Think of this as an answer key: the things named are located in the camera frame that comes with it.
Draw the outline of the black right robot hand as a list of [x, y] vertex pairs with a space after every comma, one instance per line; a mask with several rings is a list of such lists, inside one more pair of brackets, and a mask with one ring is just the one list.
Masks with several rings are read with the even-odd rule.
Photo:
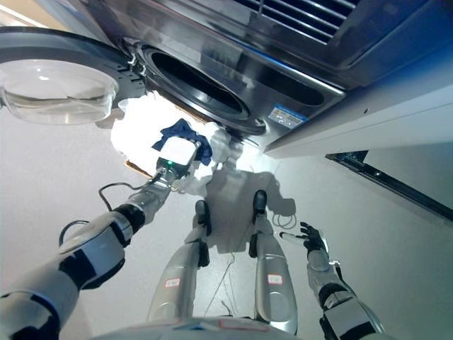
[[280, 232], [279, 236], [283, 240], [303, 246], [307, 253], [315, 250], [324, 250], [328, 253], [328, 245], [323, 232], [312, 227], [306, 222], [300, 222], [300, 234], [291, 234], [289, 232]]

